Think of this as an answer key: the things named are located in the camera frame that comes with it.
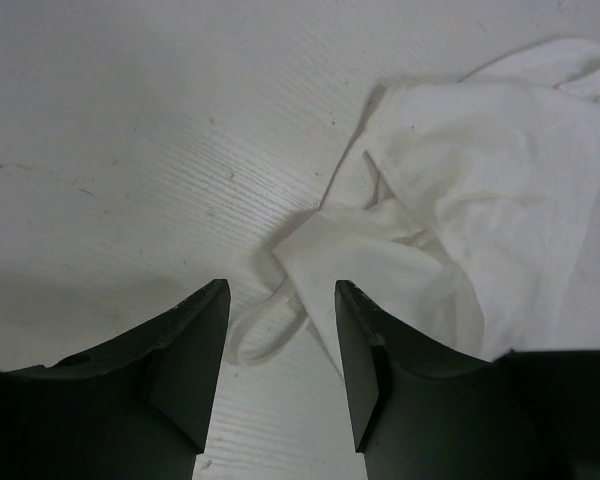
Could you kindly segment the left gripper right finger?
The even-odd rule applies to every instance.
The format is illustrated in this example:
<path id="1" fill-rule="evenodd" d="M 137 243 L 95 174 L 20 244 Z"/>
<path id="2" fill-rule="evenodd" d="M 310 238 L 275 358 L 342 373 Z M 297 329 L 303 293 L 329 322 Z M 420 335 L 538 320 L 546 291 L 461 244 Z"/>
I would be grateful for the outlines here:
<path id="1" fill-rule="evenodd" d="M 335 286 L 355 450 L 371 479 L 600 479 L 600 350 L 455 351 Z"/>

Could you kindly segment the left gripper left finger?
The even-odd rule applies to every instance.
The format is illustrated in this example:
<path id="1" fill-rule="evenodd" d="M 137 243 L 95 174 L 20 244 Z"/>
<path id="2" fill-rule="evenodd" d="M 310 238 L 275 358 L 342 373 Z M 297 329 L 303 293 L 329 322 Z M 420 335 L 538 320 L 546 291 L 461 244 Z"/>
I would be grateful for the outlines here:
<path id="1" fill-rule="evenodd" d="M 96 347 L 0 372 L 0 479 L 189 479 L 225 346 L 226 280 Z"/>

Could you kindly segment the white tank top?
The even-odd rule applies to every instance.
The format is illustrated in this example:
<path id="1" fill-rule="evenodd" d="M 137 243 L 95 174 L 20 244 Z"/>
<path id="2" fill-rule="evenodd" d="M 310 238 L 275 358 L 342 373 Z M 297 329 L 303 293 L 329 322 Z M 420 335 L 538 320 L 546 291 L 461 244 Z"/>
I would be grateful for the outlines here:
<path id="1" fill-rule="evenodd" d="M 341 365 L 334 288 L 492 360 L 589 347 L 561 313 L 600 187 L 600 43 L 563 38 L 458 82 L 390 85 L 320 207 L 275 247 L 285 278 L 235 320 L 231 359 L 261 365 L 305 327 Z"/>

